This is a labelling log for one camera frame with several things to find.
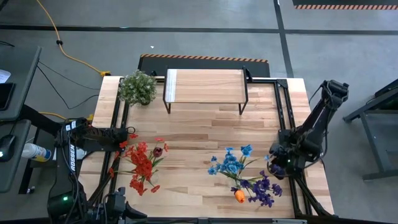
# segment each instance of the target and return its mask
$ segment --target concrete floor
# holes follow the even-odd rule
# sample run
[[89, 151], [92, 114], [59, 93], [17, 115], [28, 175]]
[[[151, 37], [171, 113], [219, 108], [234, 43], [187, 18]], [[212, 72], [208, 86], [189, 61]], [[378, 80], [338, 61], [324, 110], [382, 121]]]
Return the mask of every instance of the concrete floor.
[[[278, 28], [272, 0], [100, 2], [42, 0], [60, 26]], [[296, 10], [291, 0], [279, 2], [286, 29], [398, 30], [395, 22], [398, 11]], [[0, 24], [49, 25], [50, 22], [35, 1], [13, 0], [0, 12]], [[271, 77], [287, 76], [279, 34], [61, 32], [60, 35], [70, 55], [114, 75], [133, 72], [140, 54], [149, 53], [266, 58]], [[0, 30], [0, 39], [15, 45], [40, 45], [43, 47], [40, 60], [46, 65], [81, 84], [93, 88], [101, 85], [102, 78], [97, 73], [61, 54], [54, 32]], [[329, 150], [325, 158], [335, 213], [344, 218], [398, 222], [398, 177], [363, 182], [363, 174], [377, 171], [376, 163], [361, 122], [342, 121], [344, 115], [398, 77], [397, 42], [396, 35], [287, 35], [294, 77], [304, 78], [308, 95], [323, 80], [350, 84], [349, 100], [329, 125]], [[43, 70], [70, 106], [98, 92], [68, 83], [46, 68]], [[315, 99], [311, 106], [315, 106], [318, 98]], [[39, 72], [26, 102], [38, 111], [66, 117], [87, 116], [96, 105], [96, 99], [92, 99], [79, 108], [67, 110]], [[27, 214], [32, 217], [26, 210], [12, 217], [23, 218]], [[0, 216], [10, 217], [10, 214], [0, 213]]]

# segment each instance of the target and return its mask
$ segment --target butcher block table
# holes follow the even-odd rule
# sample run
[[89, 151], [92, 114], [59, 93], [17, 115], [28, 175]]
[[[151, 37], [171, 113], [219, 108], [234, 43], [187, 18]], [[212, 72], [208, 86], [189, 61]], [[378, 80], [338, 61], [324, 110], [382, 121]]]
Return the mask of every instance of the butcher block table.
[[[108, 128], [111, 125], [120, 77], [104, 77], [95, 110], [93, 126]], [[304, 81], [288, 78], [290, 99], [296, 125], [301, 125], [310, 114]], [[272, 183], [282, 189], [281, 197], [274, 197], [272, 208], [260, 207], [259, 203], [238, 203], [230, 191], [232, 182], [225, 176], [209, 175], [212, 156], [224, 157], [225, 147], [235, 147], [240, 156], [240, 146], [253, 145], [251, 159], [263, 158], [277, 141], [280, 129], [275, 104], [273, 85], [248, 84], [249, 102], [241, 116], [238, 105], [223, 104], [174, 104], [168, 114], [162, 101], [163, 83], [157, 86], [157, 98], [148, 106], [130, 107], [126, 126], [134, 126], [137, 139], [130, 144], [147, 141], [149, 148], [155, 146], [155, 137], [164, 138], [169, 145], [166, 158], [157, 166], [160, 189], [156, 193], [147, 191], [143, 196], [129, 187], [131, 175], [119, 174], [116, 188], [126, 187], [126, 200], [136, 210], [149, 217], [211, 217], [211, 218], [293, 218], [294, 211], [288, 178], [277, 180], [270, 175]], [[280, 90], [284, 114], [285, 99]], [[124, 102], [121, 102], [117, 126], [121, 124]], [[96, 152], [83, 161], [79, 181], [87, 197], [97, 187], [104, 153]], [[131, 170], [133, 165], [121, 160], [120, 170]], [[259, 175], [266, 170], [263, 159], [250, 164], [244, 178]], [[325, 170], [319, 162], [305, 170], [308, 188], [330, 213], [333, 213]], [[303, 197], [297, 186], [300, 208], [304, 211]]]

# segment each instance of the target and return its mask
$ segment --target black and orange stripe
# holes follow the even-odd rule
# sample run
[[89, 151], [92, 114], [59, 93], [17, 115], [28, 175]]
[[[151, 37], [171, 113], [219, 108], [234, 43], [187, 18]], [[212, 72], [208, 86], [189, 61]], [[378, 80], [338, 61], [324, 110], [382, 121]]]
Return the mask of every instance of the black and orange stripe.
[[232, 58], [232, 57], [211, 57], [211, 56], [192, 56], [192, 55], [162, 55], [162, 54], [142, 54], [140, 57], [157, 57], [157, 58], [187, 58], [187, 59], [204, 59], [204, 60], [229, 60], [240, 62], [265, 62], [266, 59], [254, 58]]
[[397, 5], [308, 5], [299, 4], [296, 9], [344, 9], [344, 10], [397, 10]]

